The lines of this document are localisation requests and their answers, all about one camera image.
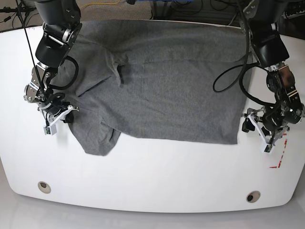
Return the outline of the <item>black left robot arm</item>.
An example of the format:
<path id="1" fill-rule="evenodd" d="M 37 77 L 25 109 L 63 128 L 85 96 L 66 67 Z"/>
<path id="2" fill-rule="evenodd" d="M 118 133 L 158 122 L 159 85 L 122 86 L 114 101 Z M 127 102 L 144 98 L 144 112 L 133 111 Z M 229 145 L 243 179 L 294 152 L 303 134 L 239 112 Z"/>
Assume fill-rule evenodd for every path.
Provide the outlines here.
<path id="1" fill-rule="evenodd" d="M 252 52 L 256 62 L 248 64 L 245 57 L 237 78 L 222 91 L 236 83 L 243 94 L 262 108 L 248 108 L 242 131 L 258 131 L 262 139 L 262 151 L 271 153 L 278 139 L 289 131 L 289 124 L 297 124 L 305 116 L 305 106 L 301 102 L 295 86 L 295 77 L 285 61 L 289 53 L 278 32 L 277 22 L 285 11 L 286 0 L 238 0 L 240 26 L 246 36 L 246 52 Z M 274 93 L 275 103 L 264 102 L 250 95 L 244 87 L 245 73 L 258 67 L 266 71 L 266 85 Z"/>

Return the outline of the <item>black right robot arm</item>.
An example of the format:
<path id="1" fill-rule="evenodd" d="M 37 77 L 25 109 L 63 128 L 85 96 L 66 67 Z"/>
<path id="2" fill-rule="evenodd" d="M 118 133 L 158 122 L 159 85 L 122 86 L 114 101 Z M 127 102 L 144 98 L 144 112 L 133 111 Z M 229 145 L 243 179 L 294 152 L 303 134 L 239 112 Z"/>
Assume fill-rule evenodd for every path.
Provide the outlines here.
<path id="1" fill-rule="evenodd" d="M 74 0 L 36 0 L 34 4 L 43 20 L 43 36 L 36 52 L 31 54 L 38 63 L 34 64 L 31 81 L 25 87 L 24 100 L 38 105 L 46 123 L 45 134 L 53 135 L 56 123 L 72 123 L 72 112 L 78 110 L 64 100 L 63 91 L 73 85 L 79 73 L 78 63 L 68 53 L 82 27 L 81 10 Z M 75 67 L 71 81 L 65 86 L 51 84 L 65 61 Z"/>

